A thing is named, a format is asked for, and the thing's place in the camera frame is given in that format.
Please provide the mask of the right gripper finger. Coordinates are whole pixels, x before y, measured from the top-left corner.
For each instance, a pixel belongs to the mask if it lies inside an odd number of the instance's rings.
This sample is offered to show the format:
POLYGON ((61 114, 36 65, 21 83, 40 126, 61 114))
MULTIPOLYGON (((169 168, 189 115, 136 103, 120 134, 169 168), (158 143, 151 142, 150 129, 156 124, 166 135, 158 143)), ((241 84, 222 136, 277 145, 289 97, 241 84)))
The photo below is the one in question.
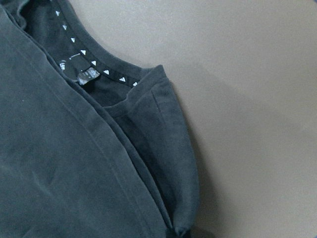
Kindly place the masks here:
POLYGON ((185 238, 213 238, 213 233, 203 229, 191 229, 184 236, 185 238))

